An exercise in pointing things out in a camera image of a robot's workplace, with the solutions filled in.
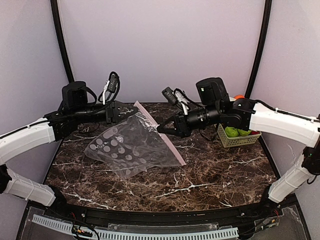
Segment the clear dotted zip top bag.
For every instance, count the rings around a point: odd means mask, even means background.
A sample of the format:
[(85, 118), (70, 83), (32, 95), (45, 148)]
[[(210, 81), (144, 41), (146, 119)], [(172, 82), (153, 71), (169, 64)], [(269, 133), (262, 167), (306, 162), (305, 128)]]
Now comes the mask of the clear dotted zip top bag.
[(155, 119), (138, 102), (137, 113), (92, 140), (84, 154), (106, 164), (121, 179), (150, 168), (185, 166), (186, 162), (169, 138), (158, 133)]

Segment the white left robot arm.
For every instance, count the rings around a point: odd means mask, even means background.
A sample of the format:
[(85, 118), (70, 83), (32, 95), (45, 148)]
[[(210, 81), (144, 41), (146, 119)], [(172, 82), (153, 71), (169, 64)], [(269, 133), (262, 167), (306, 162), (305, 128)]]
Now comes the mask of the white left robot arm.
[(64, 197), (54, 187), (37, 183), (7, 167), (7, 162), (39, 146), (58, 142), (86, 123), (117, 124), (136, 114), (138, 108), (117, 101), (120, 81), (108, 80), (103, 93), (108, 97), (98, 103), (96, 94), (84, 81), (62, 88), (62, 102), (57, 111), (0, 137), (0, 192), (50, 207)]

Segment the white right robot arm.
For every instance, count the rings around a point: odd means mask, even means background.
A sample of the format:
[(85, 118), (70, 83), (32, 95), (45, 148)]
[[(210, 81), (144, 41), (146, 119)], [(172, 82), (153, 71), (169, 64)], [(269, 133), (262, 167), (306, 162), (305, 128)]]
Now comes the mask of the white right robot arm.
[(193, 130), (224, 125), (244, 131), (265, 132), (305, 145), (297, 162), (266, 189), (264, 201), (280, 203), (304, 182), (320, 174), (320, 119), (274, 108), (261, 100), (231, 100), (223, 80), (210, 77), (196, 83), (201, 100), (190, 109), (191, 100), (179, 88), (165, 88), (167, 101), (181, 111), (157, 127), (157, 131), (181, 138)]

